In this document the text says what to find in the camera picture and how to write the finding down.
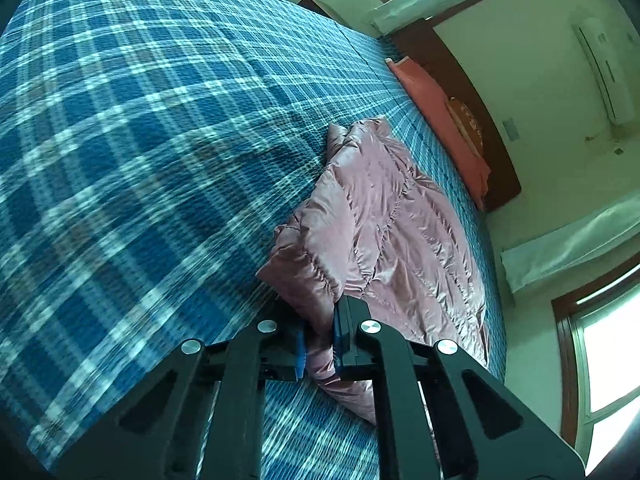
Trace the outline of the pink quilted down jacket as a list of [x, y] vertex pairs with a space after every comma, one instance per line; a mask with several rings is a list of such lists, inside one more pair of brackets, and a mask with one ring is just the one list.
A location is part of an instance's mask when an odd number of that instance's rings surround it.
[[485, 286], [454, 207], [383, 117], [330, 125], [328, 161], [258, 278], [307, 322], [306, 370], [329, 396], [375, 421], [373, 387], [338, 376], [334, 306], [363, 300], [410, 341], [451, 339], [489, 363]]

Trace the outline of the light green curtain by window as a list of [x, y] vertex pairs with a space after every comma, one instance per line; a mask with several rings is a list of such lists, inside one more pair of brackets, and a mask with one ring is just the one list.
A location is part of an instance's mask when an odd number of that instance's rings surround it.
[[639, 234], [639, 194], [504, 250], [501, 262], [514, 294], [549, 276], [580, 266]]

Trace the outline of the orange pillow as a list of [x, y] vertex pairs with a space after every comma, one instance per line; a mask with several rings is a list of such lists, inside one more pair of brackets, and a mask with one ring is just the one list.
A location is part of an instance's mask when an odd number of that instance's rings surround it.
[[398, 62], [386, 58], [385, 63], [436, 133], [477, 208], [484, 210], [490, 168], [484, 159], [482, 128], [469, 107], [447, 96], [439, 83], [408, 56]]

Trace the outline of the blue plaid bed sheet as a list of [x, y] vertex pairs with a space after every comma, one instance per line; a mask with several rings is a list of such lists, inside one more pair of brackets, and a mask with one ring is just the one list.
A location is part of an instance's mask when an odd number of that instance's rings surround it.
[[459, 215], [506, 330], [484, 216], [386, 41], [286, 0], [23, 0], [1, 37], [1, 411], [52, 469], [181, 341], [272, 303], [274, 228], [331, 124], [383, 116]]

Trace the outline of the dark wooden headboard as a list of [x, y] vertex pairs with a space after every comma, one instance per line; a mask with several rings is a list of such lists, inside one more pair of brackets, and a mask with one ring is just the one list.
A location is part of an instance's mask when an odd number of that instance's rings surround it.
[[447, 96], [461, 101], [480, 123], [483, 158], [491, 170], [485, 197], [486, 209], [493, 212], [513, 200], [522, 192], [522, 186], [508, 150], [471, 79], [434, 27], [425, 18], [420, 18], [398, 32], [391, 32], [388, 38], [399, 53], [420, 64]]

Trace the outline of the wall socket plate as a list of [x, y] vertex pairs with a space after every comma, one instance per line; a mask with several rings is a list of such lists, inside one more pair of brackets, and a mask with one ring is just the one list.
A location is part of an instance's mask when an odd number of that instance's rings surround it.
[[505, 119], [502, 124], [504, 131], [506, 132], [506, 136], [511, 142], [514, 142], [520, 138], [518, 127], [515, 125], [514, 119], [512, 117]]

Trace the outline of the white wall air conditioner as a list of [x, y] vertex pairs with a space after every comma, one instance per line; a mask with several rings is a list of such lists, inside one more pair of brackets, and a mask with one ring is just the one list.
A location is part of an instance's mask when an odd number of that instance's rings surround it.
[[598, 18], [585, 18], [573, 28], [596, 78], [608, 119], [616, 126], [628, 124], [636, 116], [634, 102], [603, 23]]

